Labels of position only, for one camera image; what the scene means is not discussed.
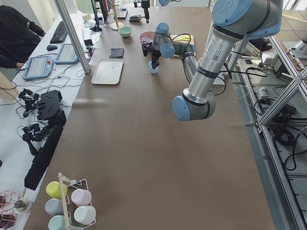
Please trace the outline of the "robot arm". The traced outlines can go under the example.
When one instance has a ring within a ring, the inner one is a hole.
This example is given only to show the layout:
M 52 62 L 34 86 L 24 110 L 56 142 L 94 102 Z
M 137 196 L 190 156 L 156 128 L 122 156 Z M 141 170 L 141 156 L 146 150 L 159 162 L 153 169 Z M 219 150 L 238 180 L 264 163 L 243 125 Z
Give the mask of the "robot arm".
M 168 5 L 172 0 L 159 0 L 159 3 L 161 6 L 166 6 Z M 134 1 L 134 6 L 138 7 L 138 3 L 141 4 L 141 8 L 144 11 L 144 18 L 146 19 L 146 23 L 149 23 L 150 15 L 149 15 L 149 8 L 151 6 L 151 3 L 149 0 L 135 0 Z
M 211 86 L 218 77 L 234 44 L 243 38 L 260 39 L 277 34 L 281 28 L 281 0 L 218 0 L 212 11 L 212 36 L 197 62 L 188 43 L 173 41 L 169 26 L 158 23 L 151 47 L 152 67 L 160 56 L 179 55 L 190 79 L 189 87 L 172 102 L 175 117 L 180 121 L 202 120 L 215 111 Z

